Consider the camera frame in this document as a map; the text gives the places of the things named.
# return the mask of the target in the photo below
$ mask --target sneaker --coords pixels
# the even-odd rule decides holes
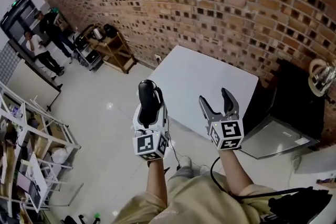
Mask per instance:
[[[206,165],[203,165],[199,171],[200,171],[200,175],[204,175],[210,171],[210,168]]]
[[[181,167],[191,167],[191,159],[187,156],[183,156],[180,159],[180,166]]]

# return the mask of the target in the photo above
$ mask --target white rack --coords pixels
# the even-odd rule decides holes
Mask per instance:
[[[22,117],[16,118],[14,117],[9,108],[8,105],[5,103],[5,99],[11,99],[16,103],[16,105],[20,106],[20,113],[22,114]],[[38,126],[37,129],[28,125],[27,123],[27,113],[35,113],[40,116],[41,121],[43,123],[43,126]],[[14,172],[15,172],[15,167],[16,163],[18,161],[21,147],[20,145],[23,144],[23,142],[26,139],[27,134],[30,132],[31,134],[35,134],[37,136],[41,136],[45,139],[47,139],[47,145],[43,152],[40,154],[39,158],[44,159],[48,149],[50,148],[50,145],[52,142],[57,142],[63,146],[66,146],[69,148],[68,154],[70,155],[71,151],[76,148],[80,149],[81,147],[75,142],[73,137],[71,136],[68,126],[63,123],[60,120],[57,120],[56,118],[52,117],[50,114],[48,114],[42,107],[40,107],[37,102],[32,101],[32,103],[26,102],[23,100],[21,97],[16,95],[13,91],[11,91],[9,88],[7,88],[2,82],[0,82],[0,119],[1,121],[3,118],[6,118],[10,120],[12,123],[15,123],[20,126],[20,131],[17,131],[17,146],[14,149],[14,161],[9,165],[9,168],[6,169],[5,165],[3,166],[3,173],[7,171],[8,174],[5,175],[4,178],[6,178],[6,182],[4,184],[4,189],[7,191],[8,196],[3,196],[0,195],[0,199],[5,199],[7,200],[7,210],[8,210],[8,215],[10,217],[13,217],[13,212],[12,212],[12,202],[19,202],[23,206],[29,205],[27,200],[15,200],[12,198],[12,189],[13,189],[13,180],[14,180]],[[53,137],[49,134],[48,132],[48,126],[50,126],[52,123],[56,123],[58,127],[61,128],[63,135],[64,135],[64,140]]]

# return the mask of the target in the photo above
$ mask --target white shirt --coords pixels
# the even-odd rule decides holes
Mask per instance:
[[[40,38],[39,35],[33,35],[32,38],[31,38],[31,43],[34,46],[33,53],[35,54],[35,56],[38,56],[39,54],[42,54],[43,52],[47,51],[47,49],[44,46],[39,44],[40,41],[42,41],[42,39]],[[28,50],[32,51],[30,49],[30,41],[29,40],[27,40],[26,46],[27,46]]]

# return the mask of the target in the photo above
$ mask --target wall socket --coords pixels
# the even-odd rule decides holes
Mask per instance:
[[[154,54],[156,60],[159,60],[159,62],[162,62],[162,58],[160,55]]]

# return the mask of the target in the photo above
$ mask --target white label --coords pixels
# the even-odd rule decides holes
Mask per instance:
[[[282,132],[284,135],[288,136],[288,137],[292,137],[291,134],[287,133],[287,132]]]
[[[303,137],[303,138],[297,139],[297,140],[295,141],[295,143],[297,143],[297,144],[299,144],[299,145],[304,145],[304,144],[309,143],[309,140]]]

